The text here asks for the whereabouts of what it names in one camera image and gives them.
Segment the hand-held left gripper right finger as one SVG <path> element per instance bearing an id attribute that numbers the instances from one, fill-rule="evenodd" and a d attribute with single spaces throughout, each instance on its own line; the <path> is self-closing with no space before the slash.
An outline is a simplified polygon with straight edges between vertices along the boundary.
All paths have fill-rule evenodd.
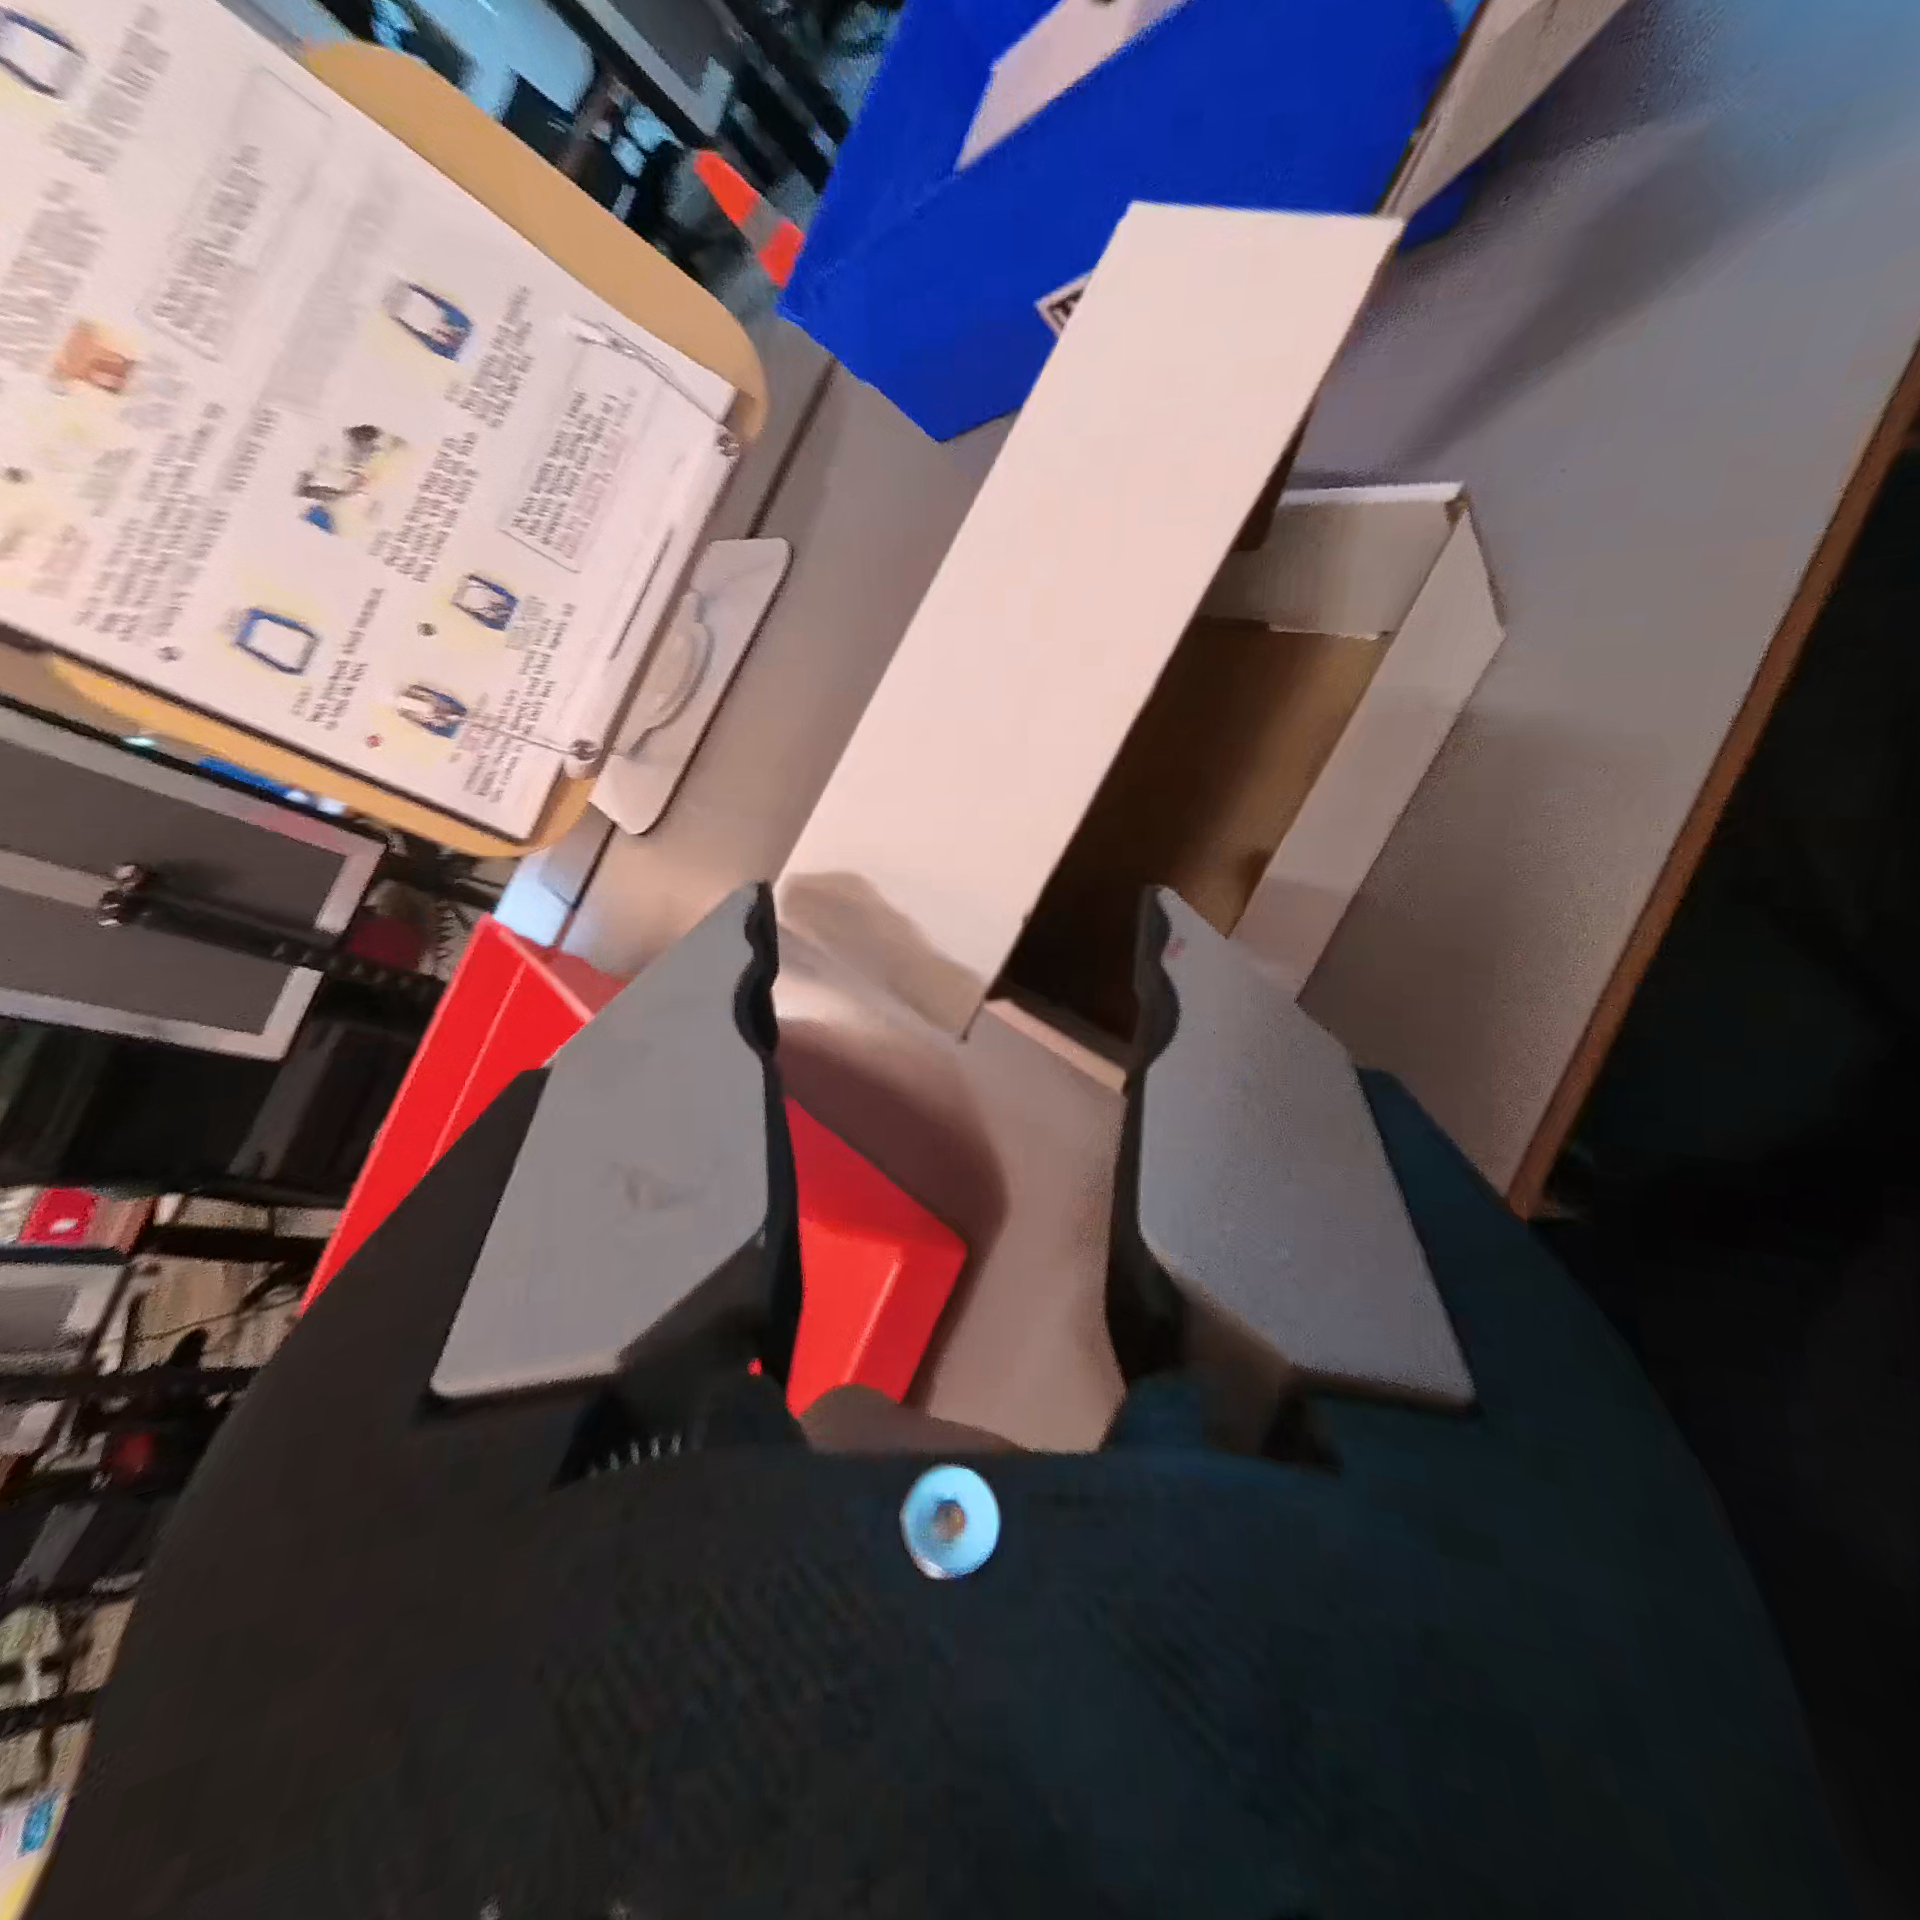
<path id="1" fill-rule="evenodd" d="M 1120 1378 L 1467 1408 L 1473 1372 L 1350 1055 L 1168 888 L 1137 919 L 1110 1194 Z"/>

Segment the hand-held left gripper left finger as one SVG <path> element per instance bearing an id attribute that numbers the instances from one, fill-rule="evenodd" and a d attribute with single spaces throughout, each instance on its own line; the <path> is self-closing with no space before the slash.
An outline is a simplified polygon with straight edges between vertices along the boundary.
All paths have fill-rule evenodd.
<path id="1" fill-rule="evenodd" d="M 737 888 L 560 1048 L 433 1392 L 785 1385 L 803 1309 L 800 1184 L 778 1063 L 778 913 Z"/>

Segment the white cardboard box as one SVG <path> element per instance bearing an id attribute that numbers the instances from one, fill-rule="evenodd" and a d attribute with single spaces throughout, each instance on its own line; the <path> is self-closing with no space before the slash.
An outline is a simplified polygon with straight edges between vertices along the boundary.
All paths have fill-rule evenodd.
<path id="1" fill-rule="evenodd" d="M 1377 650 L 1235 938 L 1301 991 L 1504 644 L 1459 484 L 1289 464 L 1403 223 L 1134 204 L 774 883 L 800 935 L 960 1041 L 1197 620 Z"/>

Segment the red plastic bin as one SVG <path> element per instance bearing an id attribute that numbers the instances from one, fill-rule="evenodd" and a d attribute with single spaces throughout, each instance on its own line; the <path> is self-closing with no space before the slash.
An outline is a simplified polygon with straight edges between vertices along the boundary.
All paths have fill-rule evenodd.
<path id="1" fill-rule="evenodd" d="M 345 1268 L 403 1199 L 520 1075 L 545 1068 L 625 979 L 486 917 L 443 991 L 400 1079 L 302 1309 Z M 804 1306 L 786 1403 L 861 1385 L 900 1403 L 944 1316 L 969 1251 L 920 1200 L 842 1137 L 786 1103 L 800 1188 Z"/>

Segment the white board stand base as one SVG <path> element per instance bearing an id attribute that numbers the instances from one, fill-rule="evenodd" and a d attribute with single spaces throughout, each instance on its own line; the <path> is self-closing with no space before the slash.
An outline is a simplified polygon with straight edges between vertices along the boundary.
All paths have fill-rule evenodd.
<path id="1" fill-rule="evenodd" d="M 781 537 L 714 541 L 643 664 L 590 805 L 629 836 L 653 832 L 794 564 Z"/>

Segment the grey aluminium-framed case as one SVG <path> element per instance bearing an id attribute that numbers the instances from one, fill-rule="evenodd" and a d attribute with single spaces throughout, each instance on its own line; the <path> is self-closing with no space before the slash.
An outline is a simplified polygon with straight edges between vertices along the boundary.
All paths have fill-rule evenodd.
<path id="1" fill-rule="evenodd" d="M 278 1063 L 387 856 L 308 808 L 2 709 L 2 1017 Z"/>

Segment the orange striped cone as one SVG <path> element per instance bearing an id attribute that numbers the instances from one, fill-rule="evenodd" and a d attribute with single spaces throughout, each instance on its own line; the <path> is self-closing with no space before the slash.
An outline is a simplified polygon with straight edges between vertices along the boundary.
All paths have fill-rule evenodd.
<path id="1" fill-rule="evenodd" d="M 781 292 L 800 264 L 804 231 L 717 148 L 696 151 L 691 164 L 707 195 L 739 231 L 752 260 Z"/>

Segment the blue plastic bin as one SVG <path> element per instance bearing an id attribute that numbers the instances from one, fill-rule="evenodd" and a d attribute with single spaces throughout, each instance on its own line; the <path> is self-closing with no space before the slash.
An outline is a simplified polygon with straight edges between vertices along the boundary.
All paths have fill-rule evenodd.
<path id="1" fill-rule="evenodd" d="M 906 5 L 779 316 L 936 441 L 1018 411 L 1138 201 L 1373 213 L 1478 5 L 1190 2 L 960 163 L 1049 5 Z"/>

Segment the white carton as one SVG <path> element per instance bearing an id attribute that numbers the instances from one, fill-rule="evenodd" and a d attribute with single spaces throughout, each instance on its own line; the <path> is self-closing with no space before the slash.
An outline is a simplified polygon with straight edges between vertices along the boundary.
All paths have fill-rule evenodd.
<path id="1" fill-rule="evenodd" d="M 1185 2 L 1059 2 L 996 55 L 953 169 L 962 172 Z"/>

